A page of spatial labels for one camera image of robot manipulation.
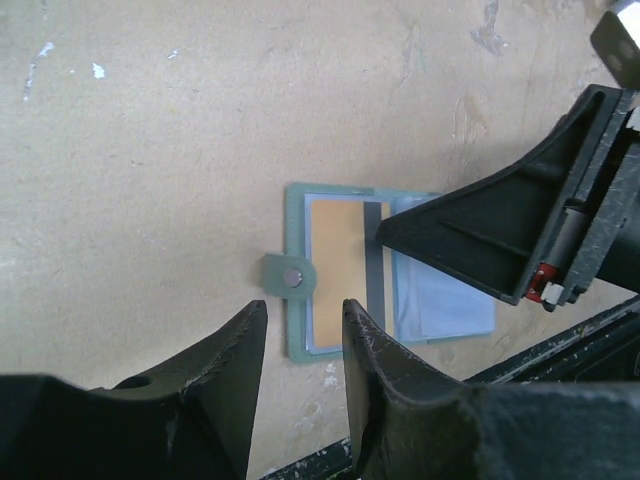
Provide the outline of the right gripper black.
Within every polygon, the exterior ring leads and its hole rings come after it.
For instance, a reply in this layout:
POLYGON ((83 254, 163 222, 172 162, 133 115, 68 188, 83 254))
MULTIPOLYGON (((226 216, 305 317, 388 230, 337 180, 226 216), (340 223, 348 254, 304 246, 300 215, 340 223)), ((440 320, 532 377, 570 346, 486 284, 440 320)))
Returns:
POLYGON ((639 109, 631 89, 587 89, 513 165, 393 215, 383 245, 509 304, 548 311, 595 279, 639 290, 639 109))

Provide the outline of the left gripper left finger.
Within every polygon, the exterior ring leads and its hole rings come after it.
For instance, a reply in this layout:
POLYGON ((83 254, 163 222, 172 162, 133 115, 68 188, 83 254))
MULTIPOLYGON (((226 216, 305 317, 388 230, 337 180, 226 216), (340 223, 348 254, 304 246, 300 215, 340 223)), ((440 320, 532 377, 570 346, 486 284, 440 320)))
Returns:
POLYGON ((267 307, 111 389, 47 374, 1 378, 4 479, 243 479, 267 307))

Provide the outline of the gold credit card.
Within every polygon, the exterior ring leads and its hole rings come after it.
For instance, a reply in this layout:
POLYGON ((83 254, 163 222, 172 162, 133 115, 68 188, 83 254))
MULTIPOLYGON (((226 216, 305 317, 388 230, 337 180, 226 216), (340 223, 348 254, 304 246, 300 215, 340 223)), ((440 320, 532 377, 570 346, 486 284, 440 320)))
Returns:
POLYGON ((355 197, 316 198, 309 204, 309 248, 317 282, 310 300, 309 346, 333 352, 342 345, 342 305, 355 299, 383 330, 394 327, 391 251, 375 241, 391 204, 355 197))

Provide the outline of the green card holder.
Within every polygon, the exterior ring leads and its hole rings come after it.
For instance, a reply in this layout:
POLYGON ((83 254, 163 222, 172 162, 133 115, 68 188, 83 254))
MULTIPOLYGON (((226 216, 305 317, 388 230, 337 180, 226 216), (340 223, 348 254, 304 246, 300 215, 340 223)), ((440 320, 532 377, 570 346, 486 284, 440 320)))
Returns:
POLYGON ((478 337, 496 326, 488 295, 382 246, 382 220, 434 193, 293 183, 285 189, 281 253, 263 258, 262 288, 284 302, 286 352, 294 363, 336 358, 342 304, 357 300, 403 344, 478 337))

